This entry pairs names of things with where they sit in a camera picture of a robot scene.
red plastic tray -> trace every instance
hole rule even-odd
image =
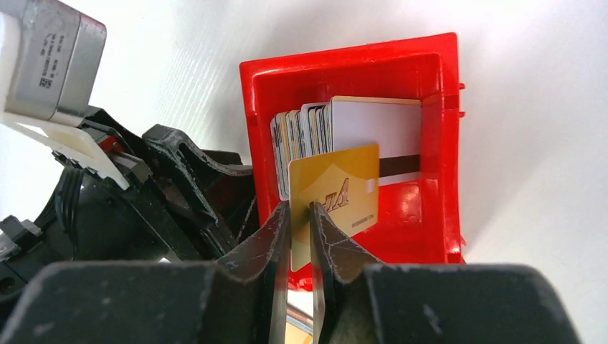
[[[270,120],[335,95],[422,101],[421,176],[382,186],[378,223],[354,239],[388,263],[459,263],[456,34],[313,52],[240,65],[260,221],[279,202]],[[311,290],[310,264],[291,272],[290,289]]]

white background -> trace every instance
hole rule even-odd
[[[162,123],[246,161],[241,61],[457,32],[465,258],[538,268],[580,336],[608,341],[606,1],[66,3],[108,27],[92,105],[137,134]],[[0,218],[35,218],[59,165],[6,128],[0,158]]]

silver metal housing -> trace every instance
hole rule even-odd
[[[0,11],[22,23],[5,110],[79,125],[99,68],[105,26],[58,0],[0,0]]]

stack of cards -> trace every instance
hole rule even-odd
[[[281,200],[290,198],[295,159],[377,143],[379,185],[418,178],[422,109],[419,100],[335,96],[278,113],[270,123]]]

yellow card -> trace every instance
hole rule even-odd
[[[350,237],[378,221],[378,154],[375,144],[291,161],[292,271],[310,262],[311,202],[322,203]]]

